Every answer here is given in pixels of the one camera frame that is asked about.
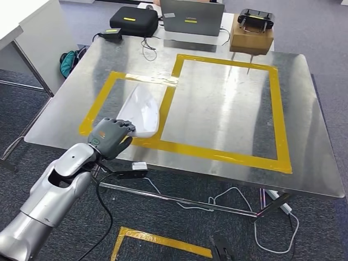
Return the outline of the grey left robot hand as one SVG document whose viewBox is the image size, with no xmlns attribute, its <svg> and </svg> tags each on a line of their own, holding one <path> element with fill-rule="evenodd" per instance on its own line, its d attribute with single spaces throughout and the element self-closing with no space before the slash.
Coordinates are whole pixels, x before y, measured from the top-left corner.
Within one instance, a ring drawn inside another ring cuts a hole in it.
<svg viewBox="0 0 348 261">
<path fill-rule="evenodd" d="M 135 126 L 130 121 L 106 117 L 89 134 L 88 143 L 97 150 L 101 157 L 112 160 L 128 148 L 133 140 L 130 134 L 135 130 Z"/>
</svg>

